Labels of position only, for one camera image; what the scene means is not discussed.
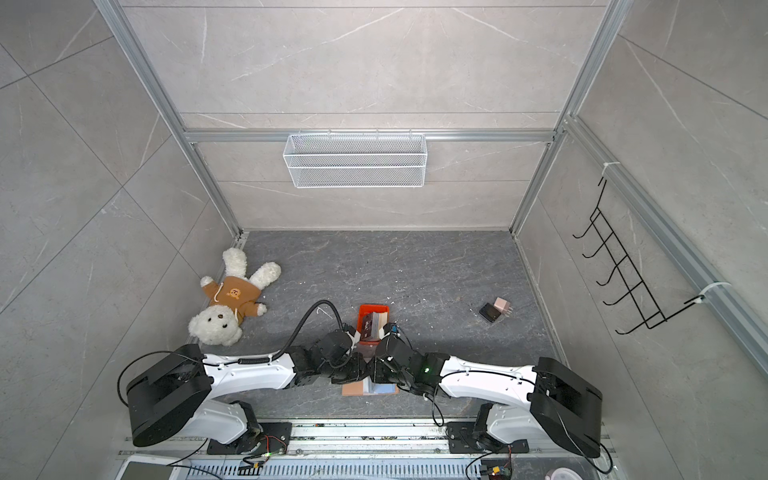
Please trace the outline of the tan leather card holder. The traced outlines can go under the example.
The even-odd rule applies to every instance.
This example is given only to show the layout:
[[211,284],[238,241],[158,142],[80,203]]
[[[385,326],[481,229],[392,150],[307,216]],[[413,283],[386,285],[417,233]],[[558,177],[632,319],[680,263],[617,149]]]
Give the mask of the tan leather card holder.
[[342,386],[344,397],[394,395],[399,392],[395,384],[378,384],[369,378]]

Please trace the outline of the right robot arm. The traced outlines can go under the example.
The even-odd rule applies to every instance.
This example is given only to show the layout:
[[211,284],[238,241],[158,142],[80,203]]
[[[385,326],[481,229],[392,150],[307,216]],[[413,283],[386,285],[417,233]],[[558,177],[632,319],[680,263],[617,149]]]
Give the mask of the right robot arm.
[[368,370],[377,384],[429,400],[440,394],[482,400],[473,434],[488,448],[548,438],[585,458],[601,455],[602,392],[554,358],[541,357],[533,366],[482,364],[422,354],[389,334]]

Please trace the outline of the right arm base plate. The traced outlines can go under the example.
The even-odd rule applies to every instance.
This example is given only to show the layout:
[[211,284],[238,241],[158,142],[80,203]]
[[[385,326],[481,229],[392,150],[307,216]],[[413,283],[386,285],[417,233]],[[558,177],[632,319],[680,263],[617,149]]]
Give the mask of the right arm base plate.
[[527,454],[530,446],[527,439],[515,440],[510,444],[493,439],[473,422],[448,422],[445,424],[449,452],[452,454],[512,453]]

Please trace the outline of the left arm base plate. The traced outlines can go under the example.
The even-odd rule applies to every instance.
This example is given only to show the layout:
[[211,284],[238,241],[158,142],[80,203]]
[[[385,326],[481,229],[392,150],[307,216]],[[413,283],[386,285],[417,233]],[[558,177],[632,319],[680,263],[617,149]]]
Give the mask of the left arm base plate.
[[221,444],[211,440],[207,446],[208,455],[286,453],[291,441],[293,424],[291,422],[267,422],[260,424],[258,433],[246,432],[230,444]]

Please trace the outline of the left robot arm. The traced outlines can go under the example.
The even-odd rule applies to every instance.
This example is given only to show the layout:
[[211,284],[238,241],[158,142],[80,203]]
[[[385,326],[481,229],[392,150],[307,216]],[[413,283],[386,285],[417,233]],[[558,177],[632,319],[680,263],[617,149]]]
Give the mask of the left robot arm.
[[254,447],[262,428],[250,404],[227,403],[225,396],[305,386],[320,377],[354,383],[367,375],[349,329],[337,329],[308,348],[286,345],[263,355],[205,354],[197,344],[186,344],[127,384],[132,442],[149,447],[189,435],[243,452]]

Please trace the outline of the red plastic tray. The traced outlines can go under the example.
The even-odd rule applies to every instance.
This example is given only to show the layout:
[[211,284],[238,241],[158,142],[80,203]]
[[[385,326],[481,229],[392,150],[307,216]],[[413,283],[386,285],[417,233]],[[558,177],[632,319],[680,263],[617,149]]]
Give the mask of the red plastic tray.
[[363,304],[359,307],[357,331],[360,341],[379,342],[384,336],[384,326],[389,321],[389,307],[378,304]]

